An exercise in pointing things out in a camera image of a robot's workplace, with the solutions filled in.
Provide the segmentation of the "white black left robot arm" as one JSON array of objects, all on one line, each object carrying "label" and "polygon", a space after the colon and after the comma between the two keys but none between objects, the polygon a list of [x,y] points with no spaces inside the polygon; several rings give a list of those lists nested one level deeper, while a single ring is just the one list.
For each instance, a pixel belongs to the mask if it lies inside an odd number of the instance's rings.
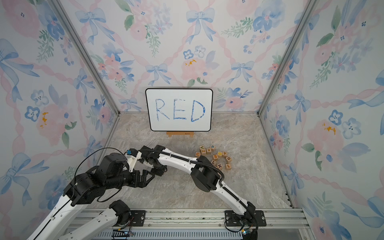
[{"label": "white black left robot arm", "polygon": [[100,165],[79,174],[65,187],[64,194],[49,215],[29,236],[30,240],[91,240],[104,230],[117,226],[131,227],[141,223],[145,213],[133,213],[122,200],[112,202],[94,219],[67,233],[72,221],[106,190],[127,186],[144,188],[152,180],[148,171],[136,171],[134,166],[141,152],[113,153],[103,158]]}]

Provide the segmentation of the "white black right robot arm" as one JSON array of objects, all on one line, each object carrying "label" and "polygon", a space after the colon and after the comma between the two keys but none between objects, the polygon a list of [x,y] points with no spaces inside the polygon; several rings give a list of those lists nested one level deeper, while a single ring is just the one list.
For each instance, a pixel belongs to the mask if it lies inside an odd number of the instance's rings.
[{"label": "white black right robot arm", "polygon": [[245,225],[258,225],[255,217],[256,207],[228,187],[224,182],[224,173],[205,156],[187,157],[159,145],[154,149],[143,146],[139,152],[142,154],[141,159],[151,165],[157,175],[163,174],[167,167],[181,170],[191,176],[198,189],[216,195],[230,206]]}]

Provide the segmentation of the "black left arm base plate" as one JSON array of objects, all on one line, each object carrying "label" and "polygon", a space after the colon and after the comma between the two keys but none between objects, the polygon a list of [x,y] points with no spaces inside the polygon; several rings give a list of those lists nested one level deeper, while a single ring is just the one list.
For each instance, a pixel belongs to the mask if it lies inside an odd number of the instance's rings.
[{"label": "black left arm base plate", "polygon": [[145,210],[130,210],[125,212],[118,218],[117,225],[121,227],[143,227],[146,213]]}]

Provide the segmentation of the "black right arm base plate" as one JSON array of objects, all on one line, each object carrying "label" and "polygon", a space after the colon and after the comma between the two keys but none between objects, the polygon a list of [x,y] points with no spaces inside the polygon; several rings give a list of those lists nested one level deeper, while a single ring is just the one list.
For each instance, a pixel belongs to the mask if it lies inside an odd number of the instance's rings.
[{"label": "black right arm base plate", "polygon": [[232,210],[224,211],[225,213],[225,224],[227,227],[241,227],[245,225],[245,227],[250,227],[253,224],[253,227],[256,227],[255,222],[257,222],[259,227],[266,227],[266,217],[263,211],[255,210],[254,217],[255,220],[249,215],[241,216],[235,214]]}]

